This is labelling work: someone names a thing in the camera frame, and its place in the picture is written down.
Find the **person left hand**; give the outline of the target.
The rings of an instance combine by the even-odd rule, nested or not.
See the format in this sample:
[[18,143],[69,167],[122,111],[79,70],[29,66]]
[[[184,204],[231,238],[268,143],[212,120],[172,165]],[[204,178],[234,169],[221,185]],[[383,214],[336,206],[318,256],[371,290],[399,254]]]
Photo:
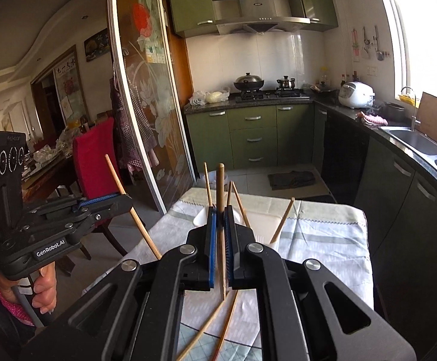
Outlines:
[[[56,265],[54,262],[42,267],[39,277],[34,281],[32,307],[38,308],[42,314],[53,312],[56,308]],[[0,272],[0,294],[8,303],[18,304],[19,301],[12,287],[17,281],[10,281]]]

